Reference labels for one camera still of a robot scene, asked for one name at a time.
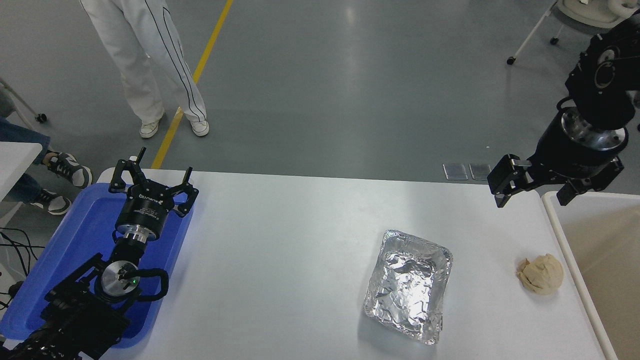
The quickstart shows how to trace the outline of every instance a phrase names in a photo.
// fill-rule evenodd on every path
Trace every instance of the black wire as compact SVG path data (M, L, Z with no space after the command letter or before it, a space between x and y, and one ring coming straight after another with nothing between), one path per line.
M36 254L33 252L33 248L34 246L31 244L31 239L29 239L29 235L27 235L27 233L22 230L22 229L16 229L13 227L0 227L1 230L13 230L13 231L20 231L22 234L24 234L24 237L27 238L27 244L29 244L29 249L31 250L31 255L33 255L33 257L37 260L38 257L36 256Z
M24 271L24 276L28 276L29 271L27 270L27 267L24 266L24 258L22 258L22 253L18 249L18 246L15 244L15 241L9 239L9 237L5 235L2 231L0 231L0 236L2 236L5 240L11 243L15 251L18 253L18 258L20 258L20 265L22 265L22 271ZM29 265L31 265L31 254L29 253L29 251L27 251L27 255L29 256Z
M567 102L567 101L569 101L569 100L571 100L571 99L572 99L572 98L571 98L570 96L563 97L563 98L562 98L562 99L560 99L560 101L558 101L558 103L556 104L556 109L557 109L558 111L563 111L563 110L564 110L564 109L566 109L566 108L563 108L563 107L562 107L562 105L563 105L565 102Z
M6 234L4 234L3 232L0 231L0 234L2 235L2 237L9 241L13 247L15 248L15 250L20 254L20 251L18 250L18 246L20 247L24 247L25 250L27 251L27 271L25 272L24 276L29 275L30 271L31 271L31 254L29 253L29 250L27 249L27 246L19 241L15 241L12 240L11 238L9 238L9 236L7 236Z
M0 307L0 311L6 309L7 307L9 307L9 304L11 304L11 300L13 300L13 298L10 298L8 302L6 302L6 304L3 302L2 305L4 305L3 307Z

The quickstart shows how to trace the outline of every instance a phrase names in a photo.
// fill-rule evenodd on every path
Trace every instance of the aluminum foil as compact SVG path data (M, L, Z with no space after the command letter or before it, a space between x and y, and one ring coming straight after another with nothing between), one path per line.
M451 263L445 247L401 231L386 231L369 280L365 313L419 342L438 343Z

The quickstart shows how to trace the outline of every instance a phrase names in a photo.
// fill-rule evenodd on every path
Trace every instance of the white bin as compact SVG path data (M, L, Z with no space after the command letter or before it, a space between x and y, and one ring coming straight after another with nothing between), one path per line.
M640 196L542 200L605 356L640 359Z

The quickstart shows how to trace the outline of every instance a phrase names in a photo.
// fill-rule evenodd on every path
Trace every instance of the concrete floor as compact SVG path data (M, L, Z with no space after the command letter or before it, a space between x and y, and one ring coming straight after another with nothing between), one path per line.
M161 168L442 182L442 163L528 157L590 38L565 28L551 46L560 27L551 16L506 65L550 3L235 0L198 83L212 131L197 138L183 121ZM168 5L195 69L225 2ZM149 167L170 121L139 137L80 4L2 1L0 14L0 75L47 114L35 126L52 146L96 177L142 146ZM170 120L177 105L168 92L164 99ZM608 192L640 194L636 126ZM42 167L29 173L52 191L78 193ZM23 206L10 226L46 243L60 220Z

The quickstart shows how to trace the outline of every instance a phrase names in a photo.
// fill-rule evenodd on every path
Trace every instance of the yellow floor line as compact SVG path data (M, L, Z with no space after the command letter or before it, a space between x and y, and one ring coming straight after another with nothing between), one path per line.
M198 61L198 66L193 73L193 82L198 83L200 80L200 75L202 74L202 70L204 69L204 65L207 64L207 60L209 59L209 55L211 54L211 50L213 49L213 45L216 43L216 39L218 38L218 34L220 34L220 29L222 25L225 23L225 19L227 18L227 14L229 13L229 8L234 0L227 0L224 9L222 9L222 13L218 18L218 22L216 23L216 27L213 29L213 33L211 33L211 37L209 38L209 42L207 46L204 48L204 52L200 57L200 61ZM178 125L180 124L180 120L182 120L182 109L178 108L173 116L173 120L171 121L171 125L169 126L169 130L167 130L166 135L160 145L160 149L154 158L153 164L151 164L151 168L160 168L162 162L164 161L164 157L166 156L167 151L169 151L169 146L171 146L171 141L173 141L173 137L175 136L175 132L178 129Z

